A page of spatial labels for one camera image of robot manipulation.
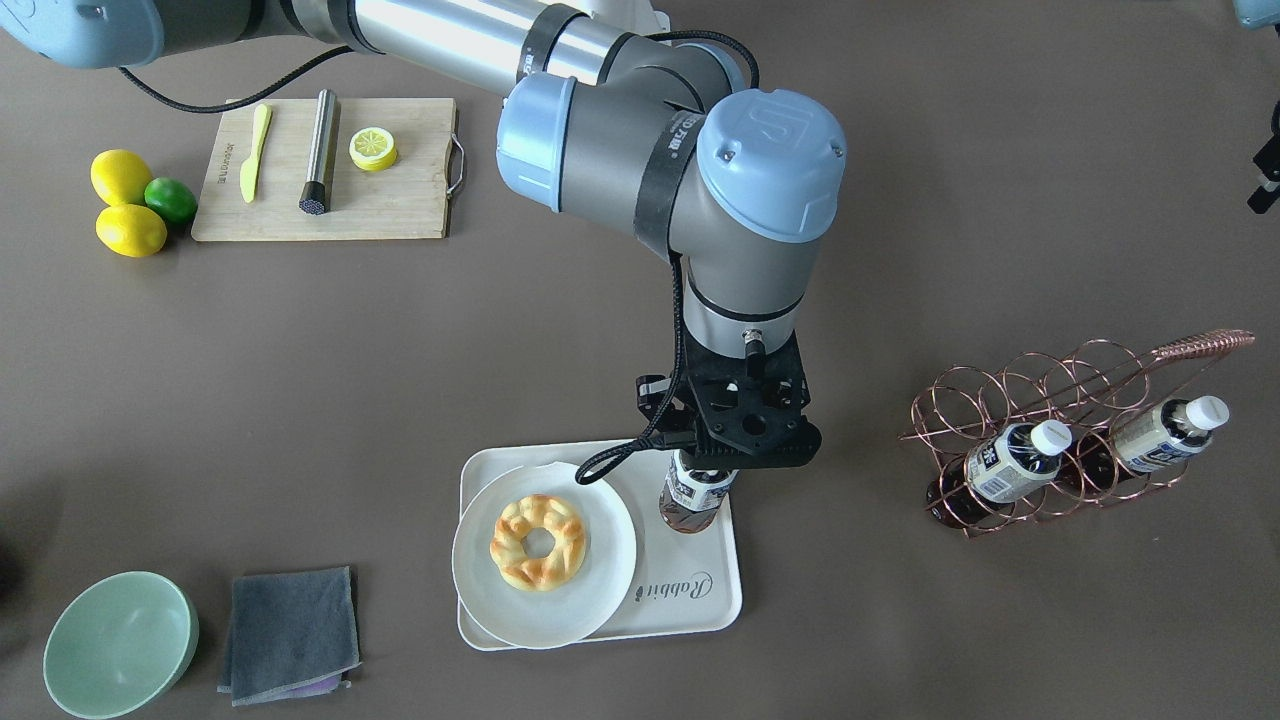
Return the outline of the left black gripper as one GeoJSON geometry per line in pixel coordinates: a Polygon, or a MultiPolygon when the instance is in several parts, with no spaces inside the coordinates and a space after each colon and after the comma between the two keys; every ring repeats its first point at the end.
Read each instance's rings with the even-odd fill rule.
{"type": "Polygon", "coordinates": [[[1279,200],[1279,133],[1272,133],[1252,161],[1260,172],[1260,181],[1258,187],[1247,199],[1247,205],[1254,214],[1261,215],[1279,200]]]}

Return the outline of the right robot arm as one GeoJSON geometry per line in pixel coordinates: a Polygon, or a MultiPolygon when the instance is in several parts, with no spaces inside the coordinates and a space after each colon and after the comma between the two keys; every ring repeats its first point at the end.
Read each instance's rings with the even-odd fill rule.
{"type": "Polygon", "coordinates": [[[278,35],[397,56],[500,95],[503,181],[553,211],[632,233],[673,273],[675,368],[637,387],[636,439],[586,460],[673,450],[695,470],[797,468],[820,432],[795,316],[846,163],[835,115],[758,86],[710,31],[639,35],[541,1],[5,1],[3,28],[74,68],[141,67],[278,35]]]}

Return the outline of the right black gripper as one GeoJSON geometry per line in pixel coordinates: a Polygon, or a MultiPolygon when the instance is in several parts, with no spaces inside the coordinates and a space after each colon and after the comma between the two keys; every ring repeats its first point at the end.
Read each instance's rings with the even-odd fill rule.
{"type": "Polygon", "coordinates": [[[669,378],[636,379],[637,407],[657,421],[654,448],[684,451],[689,465],[703,470],[799,468],[813,460],[822,436],[803,414],[810,395],[796,338],[750,359],[712,352],[689,331],[682,338],[684,378],[666,413],[657,410],[669,378]]]}

